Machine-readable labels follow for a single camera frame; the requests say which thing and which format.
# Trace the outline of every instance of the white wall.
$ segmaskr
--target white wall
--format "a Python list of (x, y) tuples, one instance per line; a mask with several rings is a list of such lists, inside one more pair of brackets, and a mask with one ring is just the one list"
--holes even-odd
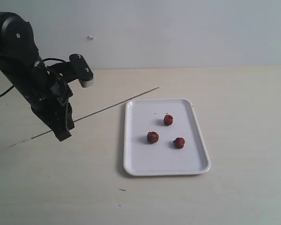
[[(40, 55), (91, 68), (281, 64), (281, 0), (0, 0)], [(93, 35), (95, 40), (88, 40)]]

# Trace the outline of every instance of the robotic arm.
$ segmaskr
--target robotic arm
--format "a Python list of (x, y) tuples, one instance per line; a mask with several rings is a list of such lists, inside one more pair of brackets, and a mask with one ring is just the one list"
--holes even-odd
[(0, 12), (0, 70), (60, 141), (70, 137), (74, 128), (68, 101), (73, 93), (67, 83), (78, 79), (85, 88), (94, 79), (81, 55), (72, 54), (69, 59), (46, 67), (30, 23), (15, 13)]

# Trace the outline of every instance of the table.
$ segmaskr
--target table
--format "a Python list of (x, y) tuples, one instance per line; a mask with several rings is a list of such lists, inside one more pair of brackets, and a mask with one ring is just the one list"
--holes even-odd
[[(211, 159), (203, 175), (133, 178), (124, 104), (59, 142), (13, 89), (0, 98), (0, 225), (281, 225), (281, 66), (94, 71), (73, 118), (139, 98), (187, 98)], [(11, 84), (0, 73), (0, 93)]]

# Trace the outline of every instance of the black cable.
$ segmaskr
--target black cable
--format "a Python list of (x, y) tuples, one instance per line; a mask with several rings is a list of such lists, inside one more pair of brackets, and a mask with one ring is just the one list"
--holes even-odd
[(4, 96), (4, 95), (6, 95), (7, 93), (9, 93), (11, 90), (12, 90), (12, 88), (14, 88), (14, 86), (11, 86), (9, 89), (7, 89), (5, 92), (3, 92), (2, 94), (0, 94), (0, 98), (2, 97), (2, 96)]
[(64, 60), (57, 59), (57, 58), (47, 58), (47, 59), (44, 59), (43, 62), (46, 62), (46, 61), (49, 61), (49, 60), (52, 60), (52, 61), (59, 61), (59, 62), (66, 62), (66, 61), (64, 61)]

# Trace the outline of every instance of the plastic tray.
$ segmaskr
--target plastic tray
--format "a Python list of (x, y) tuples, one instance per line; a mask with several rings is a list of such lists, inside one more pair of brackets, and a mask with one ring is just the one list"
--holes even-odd
[[(166, 114), (174, 117), (170, 126)], [(147, 142), (155, 131), (159, 141)], [(173, 140), (185, 139), (182, 149)], [(192, 175), (210, 169), (210, 159), (190, 101), (182, 98), (132, 100), (126, 104), (124, 168), (132, 176)]]

